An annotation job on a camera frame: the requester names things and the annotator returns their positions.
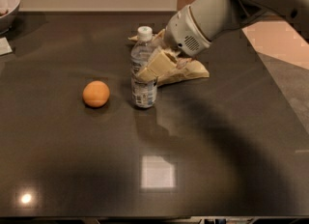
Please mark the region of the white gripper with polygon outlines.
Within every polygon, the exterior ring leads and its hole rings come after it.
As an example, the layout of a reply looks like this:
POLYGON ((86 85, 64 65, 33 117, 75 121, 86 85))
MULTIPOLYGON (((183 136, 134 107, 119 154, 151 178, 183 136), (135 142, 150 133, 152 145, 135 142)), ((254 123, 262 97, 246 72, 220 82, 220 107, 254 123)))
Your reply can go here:
MULTIPOLYGON (((165 30, 162 29, 154 36, 155 46, 165 44, 190 57, 195 57, 211 46, 211 42, 205 38, 196 25, 189 5, 173 15, 165 30)), ((150 56, 147 64, 136 73, 136 78, 141 82, 156 80, 173 70, 176 65, 176 57, 158 47, 150 56)))

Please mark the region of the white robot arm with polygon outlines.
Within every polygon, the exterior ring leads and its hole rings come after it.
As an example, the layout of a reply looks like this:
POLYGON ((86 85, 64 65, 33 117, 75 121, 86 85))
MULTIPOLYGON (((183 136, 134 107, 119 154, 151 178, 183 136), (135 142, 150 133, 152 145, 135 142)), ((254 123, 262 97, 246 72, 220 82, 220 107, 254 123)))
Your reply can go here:
POLYGON ((165 48, 194 57, 222 34, 255 23, 267 12, 284 18, 301 37, 309 39, 309 0, 195 0, 171 17, 158 49, 136 78, 149 82, 176 67, 175 57, 166 54, 165 48))

